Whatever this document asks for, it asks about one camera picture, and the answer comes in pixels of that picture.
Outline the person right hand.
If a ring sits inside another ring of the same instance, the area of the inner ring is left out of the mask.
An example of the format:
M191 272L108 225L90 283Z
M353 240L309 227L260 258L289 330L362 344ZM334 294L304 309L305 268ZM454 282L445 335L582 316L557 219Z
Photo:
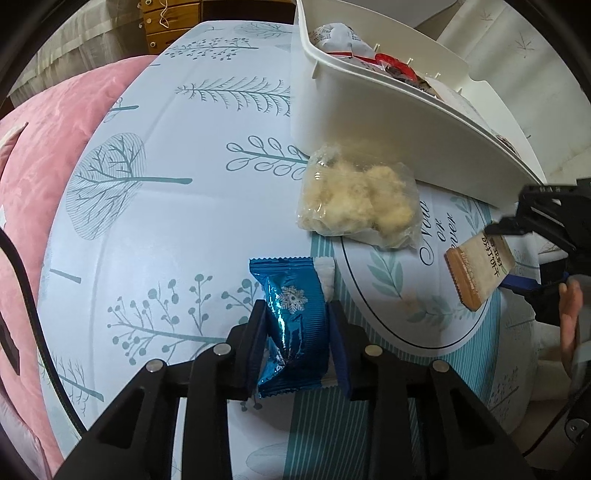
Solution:
M583 304L583 290L576 279L570 277L566 283L559 285L560 356L569 379L572 379L579 314Z

